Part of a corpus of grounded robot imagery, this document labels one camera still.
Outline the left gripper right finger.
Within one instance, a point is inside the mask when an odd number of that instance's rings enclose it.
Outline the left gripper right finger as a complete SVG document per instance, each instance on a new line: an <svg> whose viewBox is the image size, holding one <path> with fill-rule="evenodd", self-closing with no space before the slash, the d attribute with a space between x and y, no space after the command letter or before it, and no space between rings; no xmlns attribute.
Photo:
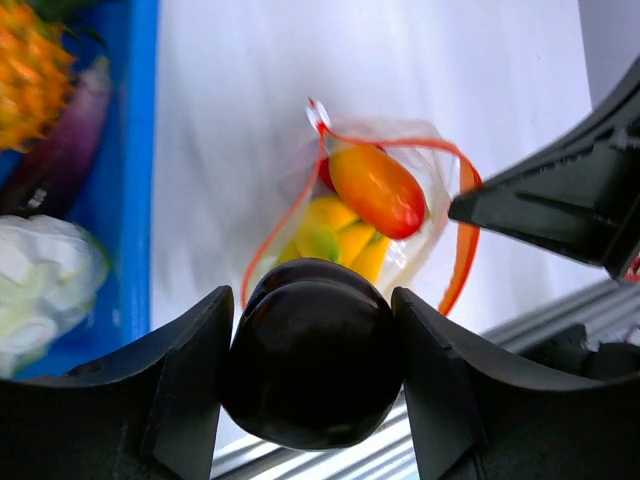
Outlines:
<svg viewBox="0 0 640 480"><path fill-rule="evenodd" d="M423 479L635 479L639 348L583 325L508 351L406 288L392 296Z"/></svg>

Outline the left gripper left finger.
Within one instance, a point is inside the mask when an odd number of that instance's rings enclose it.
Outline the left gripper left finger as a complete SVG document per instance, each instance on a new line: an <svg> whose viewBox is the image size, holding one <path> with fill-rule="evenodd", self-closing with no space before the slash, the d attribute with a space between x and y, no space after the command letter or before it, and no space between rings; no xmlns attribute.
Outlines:
<svg viewBox="0 0 640 480"><path fill-rule="evenodd" d="M209 478L233 310L221 286L62 376L2 381L2 478Z"/></svg>

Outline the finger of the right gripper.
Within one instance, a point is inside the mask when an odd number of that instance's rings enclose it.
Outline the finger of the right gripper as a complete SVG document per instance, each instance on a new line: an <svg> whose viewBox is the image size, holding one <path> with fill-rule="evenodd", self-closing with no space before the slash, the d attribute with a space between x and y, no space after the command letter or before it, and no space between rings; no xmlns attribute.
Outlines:
<svg viewBox="0 0 640 480"><path fill-rule="evenodd" d="M450 219L639 277L639 65L573 130L459 194Z"/></svg>

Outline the dark purple plum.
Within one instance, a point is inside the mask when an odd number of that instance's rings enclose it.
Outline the dark purple plum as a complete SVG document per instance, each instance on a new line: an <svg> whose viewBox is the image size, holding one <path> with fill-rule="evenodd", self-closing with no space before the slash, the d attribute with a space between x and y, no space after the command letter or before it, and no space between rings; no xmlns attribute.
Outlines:
<svg viewBox="0 0 640 480"><path fill-rule="evenodd" d="M266 274L240 318L220 401L248 433L296 450L356 445L402 385L391 307L359 274L325 260Z"/></svg>

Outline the clear zip top bag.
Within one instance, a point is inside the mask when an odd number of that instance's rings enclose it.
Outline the clear zip top bag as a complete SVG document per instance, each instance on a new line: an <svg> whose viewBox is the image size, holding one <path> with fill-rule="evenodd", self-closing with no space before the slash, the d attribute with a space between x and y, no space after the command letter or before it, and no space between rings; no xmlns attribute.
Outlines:
<svg viewBox="0 0 640 480"><path fill-rule="evenodd" d="M278 170L283 215L245 270L241 304L271 270L307 257L351 269L390 296L442 243L452 265L429 277L442 287L439 312L449 314L479 240L464 224L444 232L454 197L482 184L473 163L426 121L331 116L315 99L307 117L316 136Z"/></svg>

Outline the orange mango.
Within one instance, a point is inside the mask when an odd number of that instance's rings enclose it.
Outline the orange mango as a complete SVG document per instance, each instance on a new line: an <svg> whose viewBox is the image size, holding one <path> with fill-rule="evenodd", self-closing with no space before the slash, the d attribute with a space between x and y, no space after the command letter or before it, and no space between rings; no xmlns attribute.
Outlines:
<svg viewBox="0 0 640 480"><path fill-rule="evenodd" d="M416 178L385 151L354 144L328 159L338 196L381 234L404 240L421 229L429 210Z"/></svg>

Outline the large yellow banana bunch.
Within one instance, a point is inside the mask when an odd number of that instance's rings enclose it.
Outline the large yellow banana bunch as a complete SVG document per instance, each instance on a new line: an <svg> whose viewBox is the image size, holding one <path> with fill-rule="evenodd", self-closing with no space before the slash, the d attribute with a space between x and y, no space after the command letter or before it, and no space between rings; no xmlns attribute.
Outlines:
<svg viewBox="0 0 640 480"><path fill-rule="evenodd" d="M337 195L309 204L301 226L275 264L317 258L344 266L375 284L391 240L362 220Z"/></svg>

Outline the red bell pepper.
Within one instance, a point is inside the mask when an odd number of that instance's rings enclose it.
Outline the red bell pepper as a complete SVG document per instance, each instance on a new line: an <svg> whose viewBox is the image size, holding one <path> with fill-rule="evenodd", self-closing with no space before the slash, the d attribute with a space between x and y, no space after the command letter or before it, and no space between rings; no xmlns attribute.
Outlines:
<svg viewBox="0 0 640 480"><path fill-rule="evenodd" d="M326 186L349 201L376 198L385 189L393 159L371 144L342 143L320 162Z"/></svg>

